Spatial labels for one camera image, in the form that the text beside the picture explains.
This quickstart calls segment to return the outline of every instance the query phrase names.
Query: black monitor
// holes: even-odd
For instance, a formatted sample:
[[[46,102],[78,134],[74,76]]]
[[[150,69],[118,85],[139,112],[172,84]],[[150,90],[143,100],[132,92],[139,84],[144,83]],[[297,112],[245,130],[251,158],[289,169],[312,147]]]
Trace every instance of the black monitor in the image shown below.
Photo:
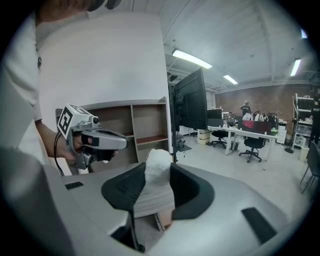
[[[207,97],[201,68],[174,86],[174,108],[176,126],[208,129]]]
[[[222,109],[210,109],[206,111],[208,119],[222,119]]]

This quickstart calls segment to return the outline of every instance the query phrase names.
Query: white desk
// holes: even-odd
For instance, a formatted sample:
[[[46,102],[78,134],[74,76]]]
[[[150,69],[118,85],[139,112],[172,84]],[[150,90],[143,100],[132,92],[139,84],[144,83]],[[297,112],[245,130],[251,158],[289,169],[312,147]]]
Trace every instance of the white desk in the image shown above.
[[[226,128],[226,127],[214,127],[214,126],[208,126],[208,130],[211,132],[213,131],[225,131],[228,132],[228,140],[225,148],[225,155],[229,155],[229,148],[231,147],[231,133],[234,133],[234,138],[233,138],[233,145],[232,145],[232,150],[235,150],[236,146],[236,135],[241,135],[245,137],[251,137],[251,138],[264,138],[264,139],[269,139],[271,140],[271,145],[269,147],[267,156],[266,156],[266,161],[268,161],[269,156],[274,148],[277,136],[276,135],[267,135],[267,134],[262,134],[262,133],[256,133],[256,132],[251,132],[251,131],[245,131],[237,128]]]

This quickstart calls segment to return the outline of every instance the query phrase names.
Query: black office chair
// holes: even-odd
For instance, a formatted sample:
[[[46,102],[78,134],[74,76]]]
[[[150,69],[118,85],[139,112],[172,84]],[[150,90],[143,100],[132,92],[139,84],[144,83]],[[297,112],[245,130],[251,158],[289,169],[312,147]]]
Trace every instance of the black office chair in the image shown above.
[[[302,183],[302,181],[304,180],[308,169],[310,168],[310,171],[312,173],[312,176],[308,179],[308,181],[306,182],[305,188],[304,190],[301,192],[301,194],[303,194],[305,192],[305,190],[307,189],[307,187],[309,186],[311,180],[311,185],[310,188],[312,187],[312,184],[314,183],[315,178],[319,178],[320,177],[320,169],[319,169],[319,164],[320,164],[320,154],[318,151],[318,148],[316,146],[316,144],[311,141],[310,143],[310,148],[309,148],[309,153],[308,153],[308,158],[306,160],[308,167],[300,181],[300,185]]]
[[[250,150],[246,150],[245,152],[242,152],[239,154],[241,155],[250,155],[249,160],[246,161],[247,163],[250,163],[251,157],[254,156],[255,158],[259,159],[259,163],[262,161],[261,157],[259,157],[259,150],[262,149],[265,146],[265,139],[264,138],[251,138],[251,137],[246,137],[244,140],[244,145],[248,146],[251,148]]]
[[[227,142],[224,138],[228,137],[228,132],[224,130],[215,130],[214,132],[211,133],[213,136],[217,137],[218,140],[213,140],[210,142],[210,145],[212,145],[214,148],[216,147],[217,144],[222,145],[224,148],[226,148]]]

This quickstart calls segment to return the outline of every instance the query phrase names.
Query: man in black shirt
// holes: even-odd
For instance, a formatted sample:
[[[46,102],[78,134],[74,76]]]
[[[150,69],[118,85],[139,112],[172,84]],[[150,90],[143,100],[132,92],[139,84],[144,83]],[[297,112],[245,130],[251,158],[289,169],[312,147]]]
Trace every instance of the man in black shirt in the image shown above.
[[[314,143],[318,145],[319,135],[320,135],[320,106],[319,106],[317,97],[314,97],[313,100],[314,100],[314,105],[311,109],[311,116],[310,116],[310,118],[313,120],[310,142],[314,140]]]
[[[251,113],[249,101],[246,100],[244,104],[240,107],[240,109],[242,110],[242,117],[244,117],[246,113]]]

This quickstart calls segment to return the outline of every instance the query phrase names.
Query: ceiling light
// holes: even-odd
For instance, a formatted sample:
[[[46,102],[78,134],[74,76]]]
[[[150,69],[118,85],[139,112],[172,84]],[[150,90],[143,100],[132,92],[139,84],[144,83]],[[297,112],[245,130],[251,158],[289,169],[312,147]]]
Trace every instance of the ceiling light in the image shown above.
[[[238,82],[236,80],[234,80],[230,75],[224,75],[223,76],[225,79],[229,80],[231,83],[233,83],[234,85],[237,85]]]
[[[295,61],[294,61],[294,65],[293,65],[293,69],[292,69],[290,77],[294,77],[296,75],[296,73],[298,71],[298,68],[300,66],[300,63],[301,63],[301,59],[300,58],[296,58]]]
[[[204,67],[206,69],[210,69],[212,67],[212,65],[210,65],[209,63],[207,63],[207,62],[205,62],[195,56],[192,56],[188,53],[177,50],[177,49],[174,49],[174,51],[172,52],[172,56],[175,56],[180,59],[184,59],[189,62],[193,62],[193,63],[198,64],[199,66]]]
[[[306,32],[301,28],[301,38],[308,38]]]

